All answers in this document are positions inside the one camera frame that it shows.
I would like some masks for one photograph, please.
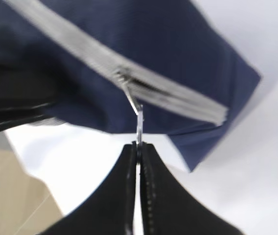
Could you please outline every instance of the beige floor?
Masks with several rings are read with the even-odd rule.
[[[0,235],[34,235],[62,217],[46,186],[0,150]]]

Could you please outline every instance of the zipper teeth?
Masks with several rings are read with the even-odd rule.
[[[173,104],[169,102],[165,108],[163,107],[165,104],[152,100],[152,97],[155,97],[156,91],[152,92],[150,97],[143,97],[143,94],[140,93],[143,90],[139,87],[136,88],[137,92],[134,92],[134,95],[138,98],[188,118],[209,121],[216,125],[221,125],[225,120],[228,109],[224,105],[130,61],[101,44],[73,23],[50,10],[40,1],[5,0],[5,2],[40,29],[46,36],[119,88],[121,88],[121,85],[114,79],[112,74],[114,74],[117,68],[123,66],[124,68],[131,69],[131,76],[136,78],[136,80],[170,94],[175,102]],[[186,110],[173,107],[174,103],[180,104],[179,107],[185,107]]]
[[[205,112],[199,106],[187,105],[175,97],[166,96],[153,90],[147,90],[135,84],[129,84],[128,86],[132,93],[141,100],[155,104],[169,111],[176,111],[187,118],[192,116],[194,119],[204,119],[203,116],[206,116],[205,121],[213,122],[216,125],[221,125],[225,121],[225,116],[218,115],[214,111],[208,110],[208,112]]]

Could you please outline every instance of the silver zipper tape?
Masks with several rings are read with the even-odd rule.
[[[228,108],[224,105],[116,53],[39,0],[4,1],[51,40],[119,88],[120,83],[113,74],[123,66],[136,80],[162,91],[157,94],[157,90],[135,85],[134,96],[187,118],[212,122],[217,126],[225,121]]]

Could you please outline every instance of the navy blue fabric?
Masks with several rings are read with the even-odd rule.
[[[225,134],[259,82],[189,0],[42,2],[116,52],[230,108],[228,120],[215,127],[143,102],[144,131],[168,134],[190,169]],[[121,90],[1,0],[0,62],[39,68],[63,85],[62,100],[47,114],[109,133],[135,132],[136,116]]]

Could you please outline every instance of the navy blue bag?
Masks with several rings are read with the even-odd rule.
[[[53,75],[45,112],[109,133],[135,131],[126,84],[191,170],[259,82],[189,0],[0,0],[0,63]]]

